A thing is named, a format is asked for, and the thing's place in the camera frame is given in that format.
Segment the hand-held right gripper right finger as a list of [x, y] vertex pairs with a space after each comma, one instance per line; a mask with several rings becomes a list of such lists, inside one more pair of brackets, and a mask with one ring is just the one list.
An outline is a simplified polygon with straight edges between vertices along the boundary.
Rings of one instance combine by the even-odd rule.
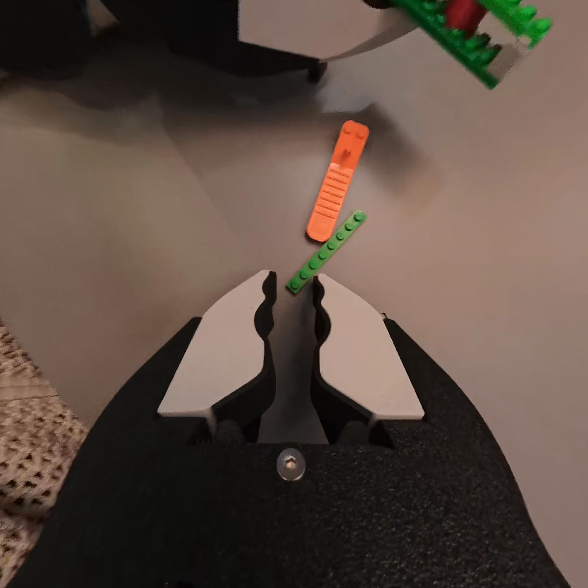
[[313, 278], [316, 347], [311, 401], [329, 443], [349, 423], [381, 443], [383, 423], [421, 422], [417, 397], [385, 318], [327, 274]]

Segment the long green lego plate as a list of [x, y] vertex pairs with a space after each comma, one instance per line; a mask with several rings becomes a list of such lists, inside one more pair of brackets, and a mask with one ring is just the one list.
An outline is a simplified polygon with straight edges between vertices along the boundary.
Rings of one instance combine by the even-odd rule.
[[341, 249], [343, 244], [357, 232], [367, 218], [365, 212], [356, 210], [345, 222], [337, 228], [332, 236], [306, 261], [286, 284], [286, 289], [292, 294], [297, 294], [305, 285], [316, 276], [326, 262]]

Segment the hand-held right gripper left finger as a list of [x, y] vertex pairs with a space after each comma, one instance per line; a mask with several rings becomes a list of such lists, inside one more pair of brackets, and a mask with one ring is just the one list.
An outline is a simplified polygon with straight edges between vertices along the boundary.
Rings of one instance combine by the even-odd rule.
[[269, 344], [276, 296], [276, 272], [261, 270], [205, 312], [159, 404], [159, 416], [202, 418], [211, 434], [231, 421], [247, 442], [258, 441], [262, 416], [276, 394]]

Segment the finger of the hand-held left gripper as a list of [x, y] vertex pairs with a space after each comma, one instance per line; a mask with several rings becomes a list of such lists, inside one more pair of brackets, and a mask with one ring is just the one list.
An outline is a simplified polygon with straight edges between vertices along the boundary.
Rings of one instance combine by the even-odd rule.
[[400, 9], [365, 1], [239, 1], [239, 40], [331, 62], [391, 43], [416, 29]]

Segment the orange brick separator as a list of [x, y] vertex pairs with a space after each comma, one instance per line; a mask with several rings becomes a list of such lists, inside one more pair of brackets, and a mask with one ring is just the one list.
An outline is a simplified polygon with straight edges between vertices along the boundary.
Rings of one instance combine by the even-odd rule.
[[342, 125], [306, 226], [309, 239], [324, 243], [332, 236], [368, 136], [361, 123], [348, 120]]

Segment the green lego assembly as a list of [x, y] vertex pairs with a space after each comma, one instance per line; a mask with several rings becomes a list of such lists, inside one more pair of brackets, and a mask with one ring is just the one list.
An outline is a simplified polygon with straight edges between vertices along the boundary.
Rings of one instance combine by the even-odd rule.
[[[492, 90], [515, 64], [549, 33], [553, 19], [525, 1], [386, 1], [401, 10], [432, 40]], [[491, 15], [513, 35], [514, 44], [492, 41], [481, 32]]]

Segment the cream knit sweater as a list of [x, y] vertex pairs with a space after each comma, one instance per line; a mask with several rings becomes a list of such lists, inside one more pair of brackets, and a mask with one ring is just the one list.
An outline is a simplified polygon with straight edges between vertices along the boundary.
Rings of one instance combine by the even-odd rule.
[[1, 322], [1, 587], [38, 541], [87, 433]]

